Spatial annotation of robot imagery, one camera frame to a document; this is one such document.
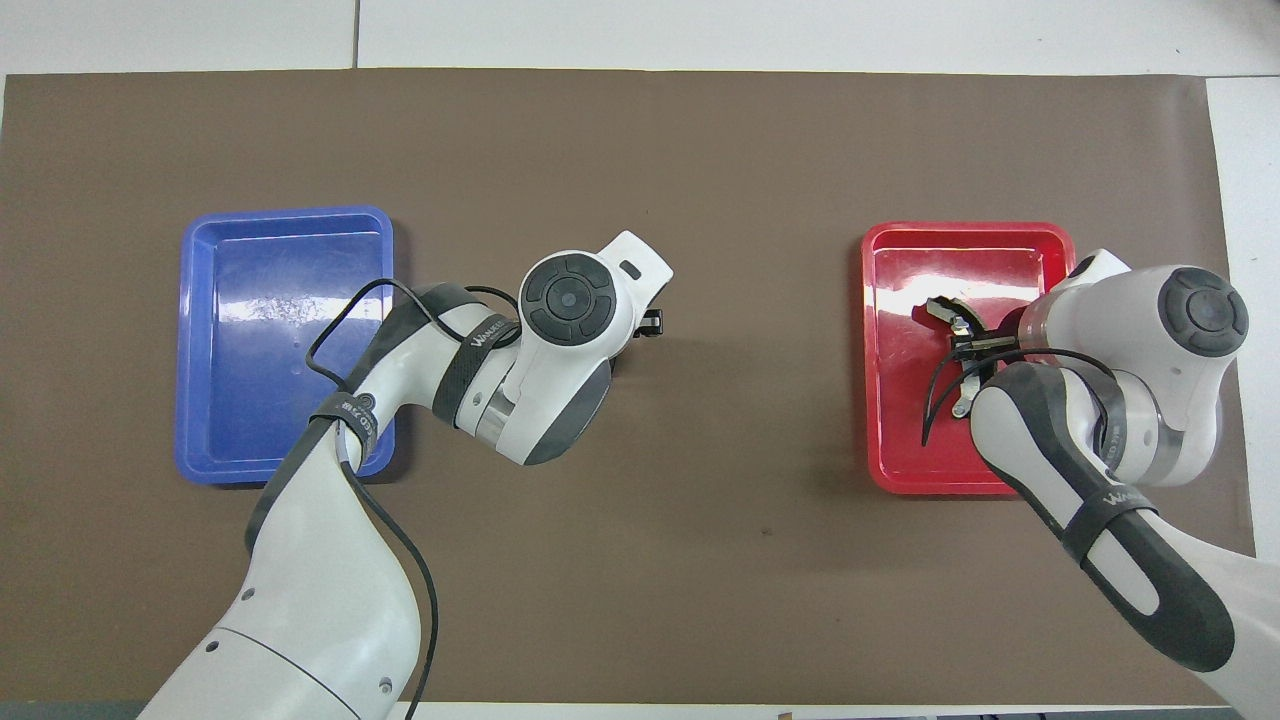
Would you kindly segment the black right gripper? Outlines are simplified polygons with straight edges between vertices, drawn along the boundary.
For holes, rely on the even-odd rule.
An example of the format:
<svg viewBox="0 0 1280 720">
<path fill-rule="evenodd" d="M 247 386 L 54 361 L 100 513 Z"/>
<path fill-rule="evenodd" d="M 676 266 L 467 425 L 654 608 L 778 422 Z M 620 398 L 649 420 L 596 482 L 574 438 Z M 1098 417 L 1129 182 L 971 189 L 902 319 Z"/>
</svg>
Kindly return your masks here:
<svg viewBox="0 0 1280 720">
<path fill-rule="evenodd" d="M 948 357 L 954 363 L 978 363 L 1020 347 L 1018 325 L 988 328 L 980 323 L 952 322 Z"/>
</svg>

